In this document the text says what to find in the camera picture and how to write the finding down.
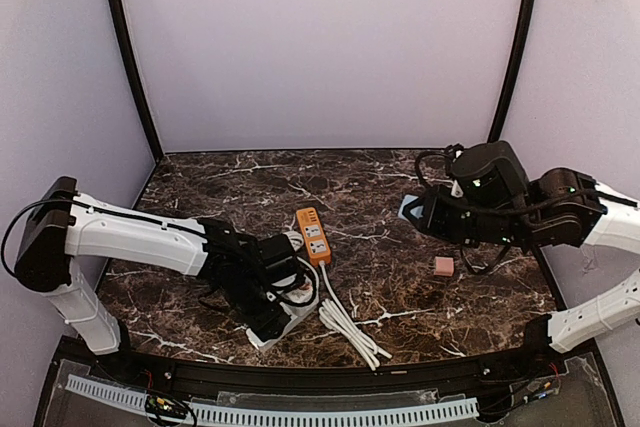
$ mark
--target pink sponge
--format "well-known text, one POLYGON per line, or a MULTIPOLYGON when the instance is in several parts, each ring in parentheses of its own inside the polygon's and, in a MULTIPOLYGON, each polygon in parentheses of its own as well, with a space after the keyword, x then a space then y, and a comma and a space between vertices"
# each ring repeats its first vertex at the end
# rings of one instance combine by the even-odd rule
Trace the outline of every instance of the pink sponge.
POLYGON ((451 277, 453 275, 453 259, 451 257, 436 257, 435 274, 451 277))

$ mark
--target brown marble surface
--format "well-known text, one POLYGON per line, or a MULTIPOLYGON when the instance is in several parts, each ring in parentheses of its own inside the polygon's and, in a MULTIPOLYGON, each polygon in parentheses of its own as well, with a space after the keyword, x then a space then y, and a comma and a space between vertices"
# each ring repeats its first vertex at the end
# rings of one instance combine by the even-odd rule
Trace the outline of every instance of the brown marble surface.
MULTIPOLYGON (((138 209, 172 217, 215 217, 258 237, 296 228, 295 211, 315 207, 333 250, 332 285, 391 361, 404 364, 516 347, 525 323, 554 309, 536 261, 514 249, 489 276, 466 273, 457 249, 397 217, 405 194, 420 191, 416 151, 278 151, 174 154, 149 183, 138 209), (433 275, 435 256, 455 259, 453 277, 433 275)), ((425 166, 443 180, 440 161, 425 166)), ((485 247, 470 257, 492 259, 485 247)), ((266 353, 244 327, 205 309, 208 285, 157 267, 114 261, 100 287, 125 321, 135 349, 244 365, 362 366, 341 336, 312 314, 266 353)), ((321 289, 321 298, 326 296, 321 289)), ((212 303, 224 306, 221 298, 212 303)))

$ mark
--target power cord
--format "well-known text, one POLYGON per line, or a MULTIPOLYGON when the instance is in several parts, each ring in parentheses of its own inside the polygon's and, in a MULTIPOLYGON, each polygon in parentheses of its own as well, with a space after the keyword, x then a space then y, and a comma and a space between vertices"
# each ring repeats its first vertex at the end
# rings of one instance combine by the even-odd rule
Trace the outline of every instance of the power cord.
POLYGON ((347 314, 347 311, 340 302, 340 299, 338 299, 333 291, 324 262, 320 262, 320 269, 322 270, 324 284, 329 291, 329 295, 331 295, 331 299, 333 299, 325 299, 322 302, 322 305, 318 309, 320 321, 328 329, 344 335, 351 345, 353 345, 364 358, 371 370, 375 371, 380 367, 380 361, 377 359, 376 355, 380 354, 387 359, 390 359, 392 355, 382 347, 378 346, 371 337, 358 329, 351 317, 347 314))
POLYGON ((451 159, 451 155, 447 153, 446 149, 426 149, 420 152, 416 160, 413 163, 413 168, 416 172, 416 177, 418 177, 418 182, 425 188, 430 188, 431 185, 424 178, 424 174, 422 173, 422 161, 427 157, 442 157, 444 159, 451 159))

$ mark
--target lavender wall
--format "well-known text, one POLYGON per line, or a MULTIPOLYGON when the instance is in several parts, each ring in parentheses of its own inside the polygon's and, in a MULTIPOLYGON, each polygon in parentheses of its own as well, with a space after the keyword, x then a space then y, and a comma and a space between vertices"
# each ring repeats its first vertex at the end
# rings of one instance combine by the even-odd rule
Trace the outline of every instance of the lavender wall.
MULTIPOLYGON (((567 166, 639 198, 639 129, 640 0, 536 0, 505 129, 530 177, 567 166)), ((547 254, 569 306, 640 264, 604 248, 547 254)), ((639 341, 633 323, 599 339, 630 426, 640 425, 639 341)))
MULTIPOLYGON (((107 0, 0 0, 0 231, 60 175, 131 205, 152 168, 107 0)), ((9 243, 15 258, 18 236, 9 243)), ((87 262, 95 282, 101 262, 87 262)), ((32 425, 63 332, 55 309, 0 272, 0 425, 32 425)))
POLYGON ((520 0, 125 0, 167 151, 486 138, 520 0))

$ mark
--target power strip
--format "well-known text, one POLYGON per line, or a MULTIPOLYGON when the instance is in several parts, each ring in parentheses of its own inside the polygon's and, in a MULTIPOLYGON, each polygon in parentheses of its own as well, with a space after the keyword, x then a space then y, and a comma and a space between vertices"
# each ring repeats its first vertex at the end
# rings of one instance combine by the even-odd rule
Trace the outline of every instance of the power strip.
POLYGON ((311 265, 318 267, 320 262, 326 265, 331 263, 331 249, 329 242, 324 235, 322 223, 318 217, 318 212, 313 207, 300 209, 296 212, 300 232, 304 237, 304 245, 307 247, 311 265))

